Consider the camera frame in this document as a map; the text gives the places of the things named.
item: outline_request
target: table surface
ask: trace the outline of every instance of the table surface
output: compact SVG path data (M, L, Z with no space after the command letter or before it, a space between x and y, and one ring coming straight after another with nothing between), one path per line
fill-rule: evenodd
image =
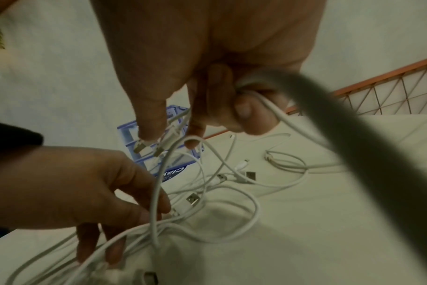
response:
M365 119L396 142L427 116L369 116ZM293 122L310 128L307 118ZM280 124L273 132L291 136L272 136L254 140L238 135L231 165L249 159L247 170L256 171L263 183L284 184L299 174L269 165L264 150L275 150L302 157L308 164L335 162L330 151L301 137ZM222 154L229 149L230 133L209 141ZM398 146L417 164L427 163L427 124ZM205 151L206 169L219 165ZM163 186L167 192L189 181L197 173L196 165ZM155 270L161 284L427 284L427 273L414 253L391 228L378 208L366 197L348 171L309 174L292 188L274 190L255 185L239 185L259 197L260 221L240 238L224 244L202 244L177 235L160 237L161 248L150 248L129 256L126 269ZM252 204L238 193L218 190L208 194L206 207L183 223L200 234L219 236L242 225L250 217ZM52 246L74 229L16 230L0 239L0 284L19 266ZM68 243L26 268L14 284L23 284L70 253L74 257L76 241ZM59 284L71 271L59 274L49 284Z

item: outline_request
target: black sleeve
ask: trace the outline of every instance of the black sleeve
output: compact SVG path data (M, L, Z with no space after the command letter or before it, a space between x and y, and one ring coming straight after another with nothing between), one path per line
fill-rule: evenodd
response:
M0 151L42 144L43 136L41 134L0 123Z

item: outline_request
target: blue label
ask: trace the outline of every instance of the blue label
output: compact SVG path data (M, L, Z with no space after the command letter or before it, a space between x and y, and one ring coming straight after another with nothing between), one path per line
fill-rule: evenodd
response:
M181 166L179 168L167 171L163 174L163 180L162 182L165 182L173 177L175 177L176 175L178 175L179 173L181 173L185 168L187 167L187 165L185 166Z

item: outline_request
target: hand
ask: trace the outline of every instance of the hand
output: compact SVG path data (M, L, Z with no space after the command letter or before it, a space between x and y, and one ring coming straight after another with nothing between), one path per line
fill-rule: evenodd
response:
M95 250L100 223L107 239L148 223L155 178L118 151L70 147L24 148L0 154L0 226L23 229L76 227L77 258ZM139 205L117 198L116 189ZM161 191L158 210L171 205ZM106 251L120 262L125 239Z
M187 134L203 136L207 124L254 135L276 126L276 117L256 98L238 95L234 82L265 66L298 71L325 1L91 0L145 140L164 132L166 99L184 84L192 106ZM253 88L287 107L266 86Z

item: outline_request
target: person's left hand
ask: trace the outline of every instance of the person's left hand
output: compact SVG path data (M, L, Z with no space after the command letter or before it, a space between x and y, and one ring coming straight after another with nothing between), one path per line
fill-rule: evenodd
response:
M111 239L149 222L155 178L123 152L75 147L25 147L0 154L0 226L21 229L76 227L77 258L95 250L100 231ZM117 198L116 189L137 204ZM161 190L158 211L171 210ZM120 262L126 239L106 251Z

